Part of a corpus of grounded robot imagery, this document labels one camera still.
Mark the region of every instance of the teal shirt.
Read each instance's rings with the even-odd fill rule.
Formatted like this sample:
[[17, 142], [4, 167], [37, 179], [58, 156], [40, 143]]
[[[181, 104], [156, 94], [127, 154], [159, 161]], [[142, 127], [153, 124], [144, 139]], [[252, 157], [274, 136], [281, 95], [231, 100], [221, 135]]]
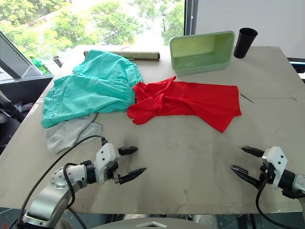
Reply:
[[44, 128], [94, 112], [127, 111], [142, 81], [137, 65], [110, 52], [91, 50], [72, 75], [54, 81], [44, 99]]

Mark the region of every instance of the green bottle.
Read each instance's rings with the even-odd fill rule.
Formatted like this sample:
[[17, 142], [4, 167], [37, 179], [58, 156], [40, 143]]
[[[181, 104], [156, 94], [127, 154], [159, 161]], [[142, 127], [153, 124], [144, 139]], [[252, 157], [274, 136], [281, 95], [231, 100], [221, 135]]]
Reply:
[[43, 64], [42, 61], [37, 60], [35, 56], [30, 56], [30, 59], [32, 60], [32, 63], [44, 74], [44, 75], [50, 75], [51, 72], [49, 69]]

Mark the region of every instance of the gray cloth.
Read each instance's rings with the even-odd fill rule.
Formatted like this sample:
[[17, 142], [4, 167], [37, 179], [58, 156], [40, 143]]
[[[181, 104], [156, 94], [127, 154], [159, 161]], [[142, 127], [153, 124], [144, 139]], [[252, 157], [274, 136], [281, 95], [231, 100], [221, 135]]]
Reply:
[[[56, 154], [63, 149], [69, 148], [78, 141], [91, 136], [101, 135], [102, 126], [93, 123], [97, 113], [74, 118], [69, 121], [60, 122], [45, 130], [45, 138], [48, 150]], [[96, 139], [90, 138], [83, 143]]]

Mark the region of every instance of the light green bin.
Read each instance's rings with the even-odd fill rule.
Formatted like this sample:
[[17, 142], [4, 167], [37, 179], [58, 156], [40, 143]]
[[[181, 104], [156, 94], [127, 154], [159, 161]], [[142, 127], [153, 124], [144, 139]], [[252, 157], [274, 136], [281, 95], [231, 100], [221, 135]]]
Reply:
[[233, 31], [224, 31], [171, 38], [173, 70], [179, 76], [226, 68], [234, 37]]

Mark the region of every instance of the window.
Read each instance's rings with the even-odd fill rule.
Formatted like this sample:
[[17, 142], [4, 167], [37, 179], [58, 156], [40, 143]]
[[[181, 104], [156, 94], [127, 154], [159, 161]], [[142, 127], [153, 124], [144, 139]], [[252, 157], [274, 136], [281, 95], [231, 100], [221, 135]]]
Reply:
[[168, 45], [184, 31], [185, 0], [2, 0], [0, 30], [52, 73], [79, 44]]

